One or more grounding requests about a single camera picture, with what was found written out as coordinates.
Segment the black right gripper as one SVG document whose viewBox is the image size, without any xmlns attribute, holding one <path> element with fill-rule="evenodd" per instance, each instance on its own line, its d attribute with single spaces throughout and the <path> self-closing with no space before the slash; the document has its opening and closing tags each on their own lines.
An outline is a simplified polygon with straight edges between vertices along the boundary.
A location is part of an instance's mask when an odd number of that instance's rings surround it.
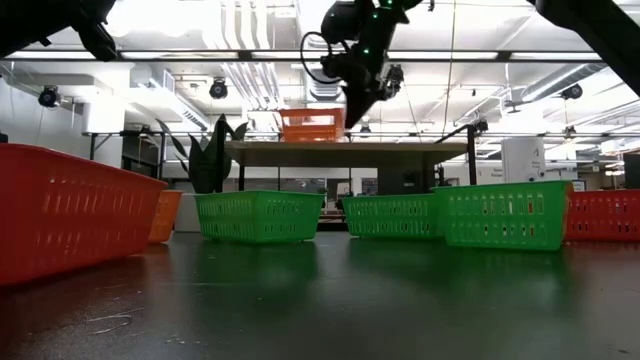
<svg viewBox="0 0 640 360">
<path fill-rule="evenodd" d="M 346 129 L 353 128 L 377 101 L 386 99 L 386 90 L 380 80 L 385 63 L 385 52 L 380 56 L 375 55 L 373 59 L 360 58 L 354 53 L 322 57 L 323 74 L 344 82 Z"/>
</svg>

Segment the orange plastic slotted basket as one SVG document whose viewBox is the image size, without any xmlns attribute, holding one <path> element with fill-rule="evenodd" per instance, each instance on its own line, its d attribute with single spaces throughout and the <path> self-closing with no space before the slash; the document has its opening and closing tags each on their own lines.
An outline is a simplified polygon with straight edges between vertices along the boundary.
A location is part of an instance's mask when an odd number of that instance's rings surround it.
<svg viewBox="0 0 640 360">
<path fill-rule="evenodd" d="M 284 142 L 339 142 L 344 137 L 342 108 L 299 108 L 278 111 Z"/>
<path fill-rule="evenodd" d="M 44 147 L 0 144 L 0 286 L 143 252 L 164 187 Z"/>
<path fill-rule="evenodd" d="M 175 224 L 182 191 L 164 190 L 160 193 L 148 242 L 163 243 L 169 240 Z"/>
</svg>

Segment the green plastic slotted basket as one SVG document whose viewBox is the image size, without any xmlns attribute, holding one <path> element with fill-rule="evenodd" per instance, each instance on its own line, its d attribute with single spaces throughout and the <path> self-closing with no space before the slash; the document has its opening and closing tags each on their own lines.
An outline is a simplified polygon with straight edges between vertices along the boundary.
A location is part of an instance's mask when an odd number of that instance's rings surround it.
<svg viewBox="0 0 640 360">
<path fill-rule="evenodd" d="M 439 236 L 434 194 L 342 199 L 348 231 L 362 238 L 432 240 Z"/>
<path fill-rule="evenodd" d="M 324 196 L 252 190 L 195 197 L 201 234 L 248 244 L 281 244 L 315 237 Z"/>
<path fill-rule="evenodd" d="M 566 233 L 570 181 L 438 187 L 444 238 L 457 247 L 557 251 Z"/>
</svg>

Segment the red plastic slotted basket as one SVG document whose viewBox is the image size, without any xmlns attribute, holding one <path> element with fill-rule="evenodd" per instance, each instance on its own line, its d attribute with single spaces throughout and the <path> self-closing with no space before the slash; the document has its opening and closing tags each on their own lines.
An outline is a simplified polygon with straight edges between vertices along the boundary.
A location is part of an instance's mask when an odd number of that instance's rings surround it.
<svg viewBox="0 0 640 360">
<path fill-rule="evenodd" d="M 640 242 L 640 190 L 573 192 L 566 242 Z"/>
</svg>

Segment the light wooden shelf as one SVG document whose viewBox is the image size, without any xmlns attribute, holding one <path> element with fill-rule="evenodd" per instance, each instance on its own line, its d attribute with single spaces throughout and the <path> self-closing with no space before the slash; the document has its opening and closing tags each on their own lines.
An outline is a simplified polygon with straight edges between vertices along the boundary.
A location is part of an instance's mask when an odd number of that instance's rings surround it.
<svg viewBox="0 0 640 360">
<path fill-rule="evenodd" d="M 291 143 L 229 141 L 225 152 L 245 167 L 419 170 L 423 189 L 435 185 L 437 164 L 468 152 L 465 143 Z"/>
</svg>

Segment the snake plant in white pot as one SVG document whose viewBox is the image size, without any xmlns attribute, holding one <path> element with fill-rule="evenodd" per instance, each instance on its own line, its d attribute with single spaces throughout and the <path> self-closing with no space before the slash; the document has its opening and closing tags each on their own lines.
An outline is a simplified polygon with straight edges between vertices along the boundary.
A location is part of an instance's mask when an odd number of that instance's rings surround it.
<svg viewBox="0 0 640 360">
<path fill-rule="evenodd" d="M 162 120 L 157 119 L 156 122 L 178 151 L 178 160 L 195 191 L 198 217 L 200 224 L 203 224 L 206 218 L 202 217 L 205 202 L 212 200 L 214 193 L 223 191 L 224 180 L 231 172 L 232 159 L 225 150 L 226 139 L 230 136 L 232 140 L 242 141 L 249 123 L 245 122 L 233 130 L 226 121 L 226 116 L 221 115 L 209 137 L 198 140 L 192 135 L 189 136 L 191 145 L 189 151 L 186 151 L 181 141 Z"/>
</svg>

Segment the white cylindrical kiosk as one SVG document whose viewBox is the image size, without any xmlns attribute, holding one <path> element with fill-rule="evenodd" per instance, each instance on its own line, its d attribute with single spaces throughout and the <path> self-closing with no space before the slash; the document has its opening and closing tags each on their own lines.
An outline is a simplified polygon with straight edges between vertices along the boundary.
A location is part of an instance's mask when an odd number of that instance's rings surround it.
<svg viewBox="0 0 640 360">
<path fill-rule="evenodd" d="M 541 137 L 504 139 L 501 156 L 506 183 L 537 182 L 545 178 L 545 148 Z"/>
</svg>

